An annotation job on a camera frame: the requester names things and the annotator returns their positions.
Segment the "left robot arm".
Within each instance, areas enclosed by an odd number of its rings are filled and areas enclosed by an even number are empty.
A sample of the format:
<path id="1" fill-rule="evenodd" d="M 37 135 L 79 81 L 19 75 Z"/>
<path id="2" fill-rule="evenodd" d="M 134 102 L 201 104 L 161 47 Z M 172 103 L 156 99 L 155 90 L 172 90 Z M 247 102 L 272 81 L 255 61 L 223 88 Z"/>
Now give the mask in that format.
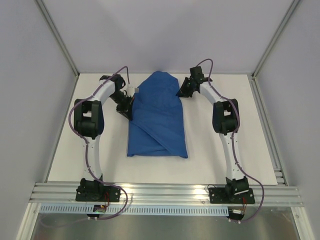
<path id="1" fill-rule="evenodd" d="M 119 114 L 130 121 L 133 119 L 134 98 L 128 96 L 125 90 L 122 91 L 125 86 L 126 82 L 120 74 L 103 75 L 92 96 L 76 99 L 69 113 L 73 116 L 73 120 L 68 120 L 71 130 L 84 140 L 84 172 L 76 190 L 77 202 L 120 201 L 121 190 L 113 183 L 102 183 L 99 146 L 105 128 L 103 105 L 107 99 L 110 98 L 116 103 L 116 111 Z"/>

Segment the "blue surgical drape cloth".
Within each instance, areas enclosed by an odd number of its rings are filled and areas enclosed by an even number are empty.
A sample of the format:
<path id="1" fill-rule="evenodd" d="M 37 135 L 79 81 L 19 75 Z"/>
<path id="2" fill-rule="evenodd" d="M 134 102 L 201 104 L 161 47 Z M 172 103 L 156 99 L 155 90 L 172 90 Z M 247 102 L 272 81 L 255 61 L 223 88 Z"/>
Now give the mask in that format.
<path id="1" fill-rule="evenodd" d="M 188 158 L 178 79 L 152 73 L 134 94 L 127 156 Z"/>

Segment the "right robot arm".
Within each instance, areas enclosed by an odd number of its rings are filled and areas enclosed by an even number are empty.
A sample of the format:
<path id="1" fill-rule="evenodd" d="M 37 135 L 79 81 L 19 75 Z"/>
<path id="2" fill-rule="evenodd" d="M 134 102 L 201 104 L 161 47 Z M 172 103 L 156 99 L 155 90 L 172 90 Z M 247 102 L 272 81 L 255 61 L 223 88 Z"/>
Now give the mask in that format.
<path id="1" fill-rule="evenodd" d="M 212 127 L 219 134 L 226 161 L 226 185 L 222 189 L 222 194 L 228 201 L 236 203 L 250 190 L 248 178 L 241 168 L 241 159 L 238 157 L 240 128 L 238 101 L 220 94 L 210 77 L 205 77 L 199 65 L 190 68 L 190 77 L 184 79 L 176 95 L 191 98 L 194 92 L 203 95 L 213 106 Z"/>

